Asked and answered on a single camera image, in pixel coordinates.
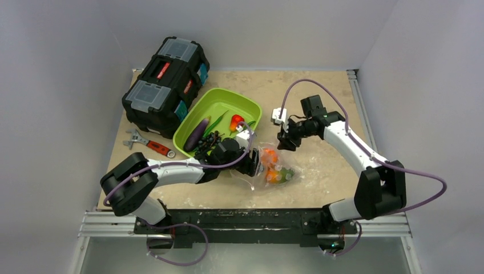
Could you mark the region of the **orange fake orange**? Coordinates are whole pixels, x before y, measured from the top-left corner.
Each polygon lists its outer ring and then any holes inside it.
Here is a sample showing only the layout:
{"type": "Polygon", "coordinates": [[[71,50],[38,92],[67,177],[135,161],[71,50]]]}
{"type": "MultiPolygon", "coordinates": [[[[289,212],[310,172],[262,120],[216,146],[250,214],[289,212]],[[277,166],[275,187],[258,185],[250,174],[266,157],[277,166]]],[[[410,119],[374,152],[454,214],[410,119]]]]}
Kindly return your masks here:
{"type": "Polygon", "coordinates": [[[279,161],[277,152],[271,148],[263,148],[260,156],[262,164],[266,166],[275,166],[279,161]]]}

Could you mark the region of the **clear zip top bag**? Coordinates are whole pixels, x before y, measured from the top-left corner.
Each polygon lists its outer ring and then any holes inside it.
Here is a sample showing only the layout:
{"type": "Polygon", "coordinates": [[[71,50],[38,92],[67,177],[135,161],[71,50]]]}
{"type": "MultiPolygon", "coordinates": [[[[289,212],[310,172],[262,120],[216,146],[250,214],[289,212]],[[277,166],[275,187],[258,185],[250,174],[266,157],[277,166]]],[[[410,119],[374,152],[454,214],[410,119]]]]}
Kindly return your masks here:
{"type": "Polygon", "coordinates": [[[298,170],[292,167],[283,157],[281,151],[272,143],[260,143],[257,147],[258,164],[254,176],[230,171],[237,183],[246,183],[251,191],[262,191],[281,187],[298,177],[298,170]]]}

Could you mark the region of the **dark fake grape bunch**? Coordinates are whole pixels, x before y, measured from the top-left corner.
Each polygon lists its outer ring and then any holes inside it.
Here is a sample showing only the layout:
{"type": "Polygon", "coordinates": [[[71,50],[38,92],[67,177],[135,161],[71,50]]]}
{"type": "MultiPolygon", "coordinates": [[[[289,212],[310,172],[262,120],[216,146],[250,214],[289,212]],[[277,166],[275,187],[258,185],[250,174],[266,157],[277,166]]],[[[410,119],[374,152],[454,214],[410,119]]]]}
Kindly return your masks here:
{"type": "Polygon", "coordinates": [[[207,136],[202,137],[196,148],[194,149],[195,156],[203,156],[208,154],[215,146],[221,142],[221,135],[219,131],[211,132],[207,136]]]}

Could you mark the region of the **lime green plastic tray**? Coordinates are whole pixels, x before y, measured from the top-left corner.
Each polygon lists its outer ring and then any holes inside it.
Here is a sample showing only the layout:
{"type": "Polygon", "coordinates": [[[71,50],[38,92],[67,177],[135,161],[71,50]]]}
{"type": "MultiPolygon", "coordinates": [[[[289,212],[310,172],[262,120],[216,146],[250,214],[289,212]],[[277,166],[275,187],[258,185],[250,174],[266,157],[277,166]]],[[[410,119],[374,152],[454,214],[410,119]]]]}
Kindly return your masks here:
{"type": "Polygon", "coordinates": [[[262,114],[261,106],[251,98],[224,88],[212,88],[201,96],[198,102],[189,110],[174,133],[172,138],[173,144],[182,155],[192,157],[194,153],[184,151],[183,146],[193,129],[204,118],[210,116],[210,123],[213,123],[223,115],[224,117],[214,127],[214,130],[219,131],[225,138],[234,138],[236,134],[231,133],[229,130],[233,115],[240,115],[247,123],[253,122],[251,129],[255,130],[262,114]]]}

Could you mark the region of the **purple fake eggplant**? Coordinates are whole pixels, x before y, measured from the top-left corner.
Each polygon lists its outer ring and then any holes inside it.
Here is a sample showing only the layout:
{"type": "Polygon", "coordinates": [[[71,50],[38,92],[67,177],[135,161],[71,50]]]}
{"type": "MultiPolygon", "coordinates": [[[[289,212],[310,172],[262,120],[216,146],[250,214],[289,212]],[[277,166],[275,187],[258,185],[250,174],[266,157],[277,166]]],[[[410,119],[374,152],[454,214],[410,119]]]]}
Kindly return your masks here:
{"type": "Polygon", "coordinates": [[[183,151],[191,152],[196,148],[198,142],[204,135],[204,132],[208,127],[210,120],[211,116],[208,116],[199,122],[199,124],[193,129],[193,131],[190,133],[189,137],[185,141],[183,151]]]}

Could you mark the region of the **green fake chili pepper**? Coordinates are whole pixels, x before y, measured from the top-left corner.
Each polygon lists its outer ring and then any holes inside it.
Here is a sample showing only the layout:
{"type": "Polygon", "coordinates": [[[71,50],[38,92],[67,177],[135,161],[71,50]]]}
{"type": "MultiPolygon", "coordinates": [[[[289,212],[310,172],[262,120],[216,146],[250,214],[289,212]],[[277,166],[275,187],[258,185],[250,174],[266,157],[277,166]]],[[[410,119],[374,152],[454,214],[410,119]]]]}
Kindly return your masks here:
{"type": "Polygon", "coordinates": [[[256,123],[255,120],[251,121],[251,122],[248,122],[246,126],[244,126],[244,129],[247,129],[247,127],[250,127],[252,128],[252,126],[256,123]]]}

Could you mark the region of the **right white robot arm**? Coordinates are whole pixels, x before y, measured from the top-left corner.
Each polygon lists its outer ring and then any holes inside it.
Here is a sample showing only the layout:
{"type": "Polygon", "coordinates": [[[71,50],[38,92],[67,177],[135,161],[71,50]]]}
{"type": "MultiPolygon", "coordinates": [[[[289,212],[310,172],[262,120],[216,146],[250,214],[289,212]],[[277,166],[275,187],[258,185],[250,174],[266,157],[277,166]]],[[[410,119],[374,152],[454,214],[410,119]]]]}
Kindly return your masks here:
{"type": "Polygon", "coordinates": [[[301,100],[304,119],[295,122],[287,110],[276,108],[271,121],[281,127],[279,150],[295,151],[304,138],[318,136],[335,148],[359,176],[355,194],[323,207],[320,224],[327,232],[340,228],[343,221],[374,219],[406,206],[405,175],[387,167],[387,160],[351,134],[346,119],[337,111],[328,112],[320,96],[301,100]]]}

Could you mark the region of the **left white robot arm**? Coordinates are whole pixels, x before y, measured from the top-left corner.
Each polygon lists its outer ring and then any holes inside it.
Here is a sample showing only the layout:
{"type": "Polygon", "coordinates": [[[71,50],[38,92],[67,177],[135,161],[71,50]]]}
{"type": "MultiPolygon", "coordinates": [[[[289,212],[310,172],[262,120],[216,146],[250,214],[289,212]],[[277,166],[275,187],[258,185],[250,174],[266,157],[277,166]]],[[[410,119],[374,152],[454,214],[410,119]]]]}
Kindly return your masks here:
{"type": "Polygon", "coordinates": [[[100,186],[106,195],[104,205],[116,216],[133,214],[155,233],[164,233],[170,227],[170,215],[161,200],[150,197],[156,187],[206,183],[223,170],[254,177],[260,167],[258,149],[225,138],[211,152],[186,160],[158,161],[147,159],[141,152],[133,153],[105,174],[100,186]]]}

